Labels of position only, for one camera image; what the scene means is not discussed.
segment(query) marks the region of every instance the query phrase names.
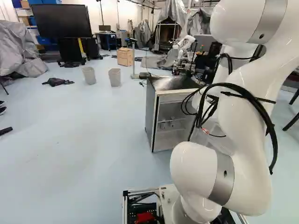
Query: robotic arm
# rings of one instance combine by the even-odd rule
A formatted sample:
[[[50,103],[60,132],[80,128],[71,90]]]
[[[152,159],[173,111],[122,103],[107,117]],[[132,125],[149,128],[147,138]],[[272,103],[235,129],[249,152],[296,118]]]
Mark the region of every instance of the robotic arm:
[[[183,40],[172,46],[174,49],[178,50],[178,60],[181,60],[184,51],[187,51],[195,40],[196,39],[193,36],[187,35],[183,38]]]
[[[220,69],[216,81],[235,84],[257,98],[276,101],[283,82],[299,64],[299,30],[292,27],[298,8],[297,0],[221,0],[211,17],[213,37],[230,46],[232,56],[239,52],[236,47],[240,49],[248,43],[264,44],[267,52],[229,76],[225,68]],[[238,56],[251,51],[244,48],[243,55]],[[233,153],[227,155],[200,144],[182,142],[171,155],[171,176],[181,194],[178,203],[193,223],[214,220],[222,206],[258,216],[271,203],[264,121],[247,100],[223,94],[219,97],[218,123],[234,143]],[[271,115],[274,105],[262,105]]]

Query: gray trash can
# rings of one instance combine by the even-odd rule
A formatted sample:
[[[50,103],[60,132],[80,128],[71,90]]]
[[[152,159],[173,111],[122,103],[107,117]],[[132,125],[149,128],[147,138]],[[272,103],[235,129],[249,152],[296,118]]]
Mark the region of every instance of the gray trash can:
[[[83,71],[85,81],[87,84],[93,85],[93,84],[97,83],[93,67],[84,67],[84,68],[82,68],[82,71]]]
[[[121,85],[121,69],[110,69],[108,75],[112,87]]]

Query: shoe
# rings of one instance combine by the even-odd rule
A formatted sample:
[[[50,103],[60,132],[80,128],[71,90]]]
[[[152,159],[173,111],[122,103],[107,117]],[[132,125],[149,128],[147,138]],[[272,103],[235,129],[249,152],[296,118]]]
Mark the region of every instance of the shoe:
[[[3,115],[6,111],[6,106],[0,108],[0,115]]]

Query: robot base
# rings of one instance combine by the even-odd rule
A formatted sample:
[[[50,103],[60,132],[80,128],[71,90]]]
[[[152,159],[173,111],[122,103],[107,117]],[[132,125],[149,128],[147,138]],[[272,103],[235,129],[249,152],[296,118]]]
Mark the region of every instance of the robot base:
[[[196,224],[184,213],[182,203],[180,201],[180,194],[174,184],[163,185],[159,188],[145,190],[124,191],[122,203],[122,224],[134,223],[129,218],[129,216],[132,216],[129,208],[130,199],[134,196],[148,195],[149,193],[159,195],[159,198],[155,198],[155,202],[157,204],[157,209],[155,211],[157,211],[157,216],[164,220],[165,224]],[[238,224],[248,224],[244,216],[230,213],[226,208],[222,208],[221,214],[216,220],[212,221],[211,224],[235,224],[234,219]]]

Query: light blue floor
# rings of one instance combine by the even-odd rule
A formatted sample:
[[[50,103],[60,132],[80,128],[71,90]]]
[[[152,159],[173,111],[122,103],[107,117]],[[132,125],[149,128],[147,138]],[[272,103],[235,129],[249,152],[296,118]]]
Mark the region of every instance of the light blue floor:
[[[0,129],[14,128],[0,137],[1,224],[117,224],[124,189],[172,183],[171,154],[150,151],[144,131],[146,88],[130,78],[132,67],[117,65],[110,57],[87,65],[96,71],[93,86],[85,84],[81,67],[51,63],[46,74],[8,86],[9,96],[0,89],[8,107]],[[110,68],[121,68],[122,87],[110,87]],[[137,62],[140,71],[146,69]],[[75,84],[43,86],[49,77]],[[249,218],[252,224],[295,223],[299,217],[299,123],[281,131],[299,111],[299,100],[292,107],[287,104],[292,95],[281,91],[273,112],[280,151],[272,208]]]

